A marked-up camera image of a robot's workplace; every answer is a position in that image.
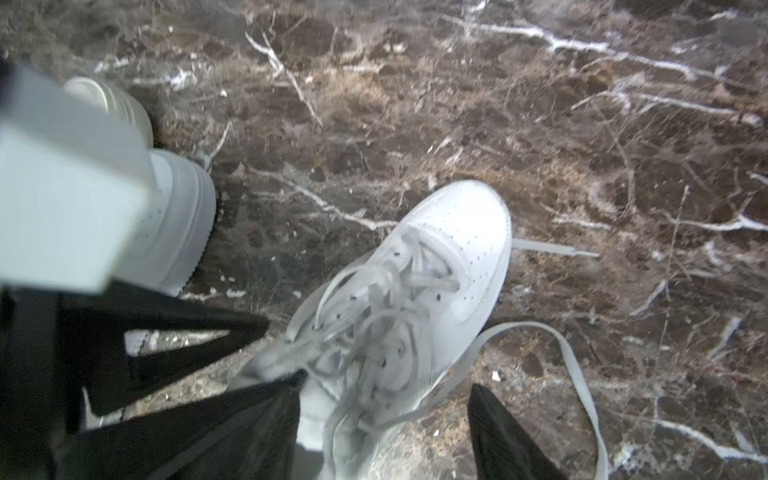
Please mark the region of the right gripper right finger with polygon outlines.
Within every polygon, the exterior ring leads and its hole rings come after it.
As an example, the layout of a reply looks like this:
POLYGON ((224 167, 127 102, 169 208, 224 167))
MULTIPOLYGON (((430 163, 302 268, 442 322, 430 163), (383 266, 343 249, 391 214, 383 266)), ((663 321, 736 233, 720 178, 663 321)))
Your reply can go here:
POLYGON ((478 479, 567 478, 486 387, 472 385, 467 412, 478 479))

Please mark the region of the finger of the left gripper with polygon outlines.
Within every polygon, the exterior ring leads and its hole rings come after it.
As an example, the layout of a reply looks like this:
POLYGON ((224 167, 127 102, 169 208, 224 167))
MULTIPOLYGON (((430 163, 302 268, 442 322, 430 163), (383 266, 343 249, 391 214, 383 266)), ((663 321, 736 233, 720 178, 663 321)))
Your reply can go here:
POLYGON ((123 282, 63 293, 60 318, 75 383, 106 416, 261 339, 261 315, 180 300, 123 282))

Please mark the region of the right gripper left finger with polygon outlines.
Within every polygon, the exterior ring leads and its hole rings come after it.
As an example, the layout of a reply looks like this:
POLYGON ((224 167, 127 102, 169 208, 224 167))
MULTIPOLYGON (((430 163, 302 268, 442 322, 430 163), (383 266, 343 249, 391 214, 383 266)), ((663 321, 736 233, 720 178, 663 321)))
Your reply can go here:
POLYGON ((223 393, 79 435, 59 479, 288 479, 307 376, 223 393))

